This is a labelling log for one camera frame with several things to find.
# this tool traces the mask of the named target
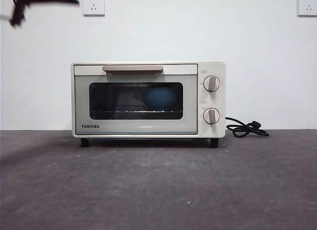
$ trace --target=timer knob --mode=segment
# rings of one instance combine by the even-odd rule
[[[220,114],[216,109],[207,109],[204,112],[204,120],[206,123],[215,124],[219,121]]]
[[[204,80],[204,88],[209,92],[215,92],[219,89],[220,81],[215,75],[206,77]]]

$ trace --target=glass window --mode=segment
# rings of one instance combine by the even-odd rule
[[[92,83],[92,119],[181,119],[183,85],[168,82]]]

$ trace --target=toaster oven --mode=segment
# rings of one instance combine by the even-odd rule
[[[221,61],[73,63],[72,135],[90,138],[225,136]]]

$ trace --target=wall outlet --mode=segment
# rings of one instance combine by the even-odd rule
[[[298,16],[317,16],[317,0],[298,0]]]
[[[105,15],[105,0],[83,0],[84,15]]]

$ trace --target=oven foot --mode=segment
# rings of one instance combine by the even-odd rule
[[[210,147],[218,148],[219,138],[211,138],[210,139]]]
[[[81,139],[80,139],[80,146],[81,146],[81,147],[89,147],[89,139],[87,139],[87,138],[81,138]]]

